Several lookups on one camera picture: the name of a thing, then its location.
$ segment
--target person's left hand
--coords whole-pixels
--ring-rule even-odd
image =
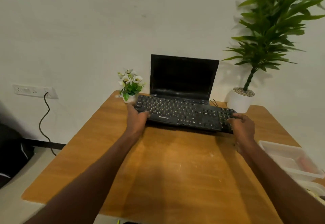
[[[138,113],[135,108],[131,105],[127,105],[127,125],[125,133],[131,136],[140,137],[144,130],[147,118],[149,117],[149,112],[145,111]]]

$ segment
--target tile floor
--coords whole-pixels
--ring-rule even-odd
[[[42,208],[42,204],[21,199],[22,193],[54,159],[49,148],[35,148],[35,155],[25,167],[0,189],[0,220],[4,224],[20,224]],[[116,224],[117,218],[98,215],[95,224]]]

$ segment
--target black wire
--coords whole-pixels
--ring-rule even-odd
[[[39,128],[40,132],[42,133],[42,135],[43,135],[44,137],[46,137],[46,138],[48,139],[48,141],[51,143],[51,139],[50,139],[48,136],[46,136],[46,135],[42,132],[42,129],[41,129],[41,123],[42,123],[43,119],[44,119],[45,116],[47,116],[47,114],[50,112],[50,106],[47,104],[46,99],[45,99],[45,97],[46,97],[47,94],[48,94],[48,92],[44,94],[44,97],[43,97],[43,98],[44,98],[44,102],[45,102],[45,104],[46,104],[46,106],[47,106],[47,108],[48,108],[48,111],[46,112],[46,114],[43,116],[43,118],[41,119],[40,123],[38,124],[38,128]],[[56,156],[56,154],[54,153],[53,149],[52,149],[52,148],[50,148],[50,149],[51,149],[53,155]]]
[[[219,107],[217,102],[214,99],[213,99],[214,102],[212,100],[209,100],[209,101],[212,102],[214,106]]]

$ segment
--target table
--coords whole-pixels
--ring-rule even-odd
[[[126,105],[115,91],[22,195],[46,203],[123,133]],[[219,107],[226,103],[218,102]],[[250,106],[255,139],[299,146],[262,106]],[[233,136],[153,127],[132,148],[100,214],[152,224],[282,223],[235,151]]]

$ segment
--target person's left arm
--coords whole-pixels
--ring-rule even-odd
[[[148,112],[138,114],[128,105],[123,135],[94,164],[54,196],[25,224],[93,223],[102,207],[120,165],[141,136]]]

